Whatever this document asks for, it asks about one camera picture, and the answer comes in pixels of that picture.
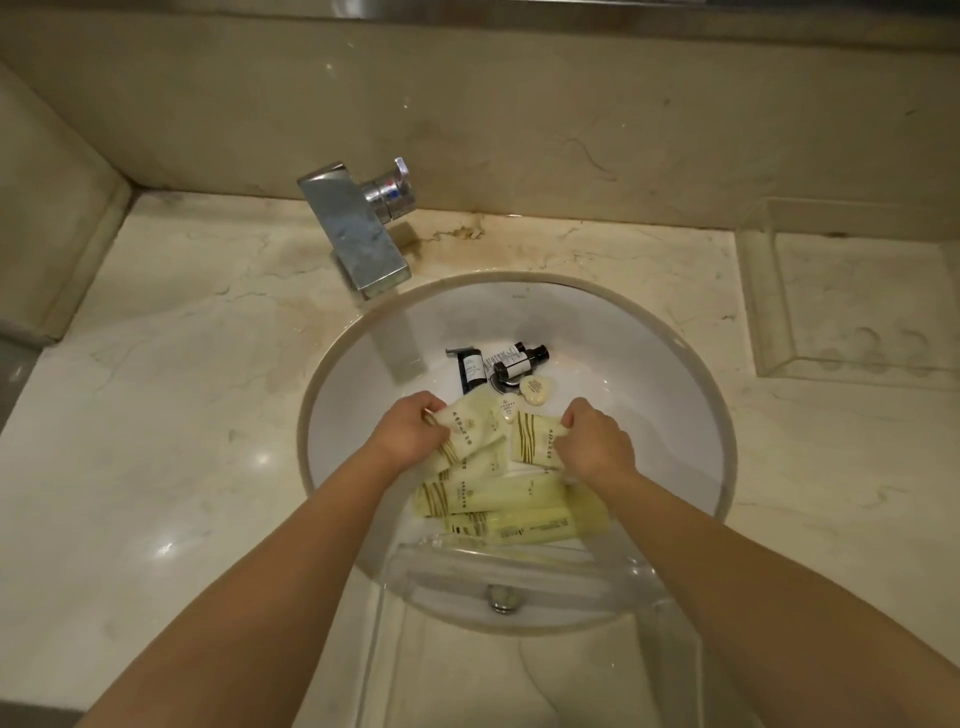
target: person's left hand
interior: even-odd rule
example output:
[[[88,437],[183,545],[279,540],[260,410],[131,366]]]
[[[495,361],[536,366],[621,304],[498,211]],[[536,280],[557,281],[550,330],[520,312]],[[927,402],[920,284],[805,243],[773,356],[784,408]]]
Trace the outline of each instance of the person's left hand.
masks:
[[[373,429],[366,448],[384,458],[386,465],[399,475],[423,462],[449,439],[449,429],[423,421],[424,409],[439,412],[444,407],[446,402],[429,392],[417,392],[397,400]]]

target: faucet spout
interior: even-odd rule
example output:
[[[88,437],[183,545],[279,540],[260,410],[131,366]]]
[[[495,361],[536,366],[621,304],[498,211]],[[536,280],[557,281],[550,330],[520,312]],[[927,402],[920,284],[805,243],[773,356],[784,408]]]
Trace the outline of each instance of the faucet spout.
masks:
[[[357,184],[342,162],[297,180],[353,287],[371,299],[410,278],[386,223],[416,209],[403,158],[375,180]]]

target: person's right hand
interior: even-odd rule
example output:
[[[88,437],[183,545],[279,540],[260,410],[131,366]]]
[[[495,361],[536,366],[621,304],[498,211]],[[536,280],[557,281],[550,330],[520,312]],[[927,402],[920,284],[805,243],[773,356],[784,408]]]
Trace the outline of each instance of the person's right hand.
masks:
[[[570,430],[554,445],[564,468],[600,496],[608,484],[636,472],[630,436],[613,417],[578,397],[570,403],[560,422]]]

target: marble countertop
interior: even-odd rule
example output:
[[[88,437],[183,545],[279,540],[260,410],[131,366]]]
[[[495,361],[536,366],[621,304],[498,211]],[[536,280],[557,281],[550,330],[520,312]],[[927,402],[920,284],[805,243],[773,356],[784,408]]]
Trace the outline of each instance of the marble countertop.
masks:
[[[417,211],[413,279],[551,270],[646,307],[730,407],[728,523],[960,663],[960,393],[757,378],[732,235]],[[346,288],[304,203],[142,196],[0,437],[0,699],[84,708],[305,497],[296,422]],[[355,572],[301,719],[351,725],[376,589]]]

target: faucet handle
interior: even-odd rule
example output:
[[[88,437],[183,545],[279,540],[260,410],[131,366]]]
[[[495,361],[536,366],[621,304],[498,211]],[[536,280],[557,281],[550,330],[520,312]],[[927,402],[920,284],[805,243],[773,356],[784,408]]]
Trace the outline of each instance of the faucet handle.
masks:
[[[392,170],[364,182],[360,189],[383,225],[417,209],[417,198],[403,157],[394,159]]]

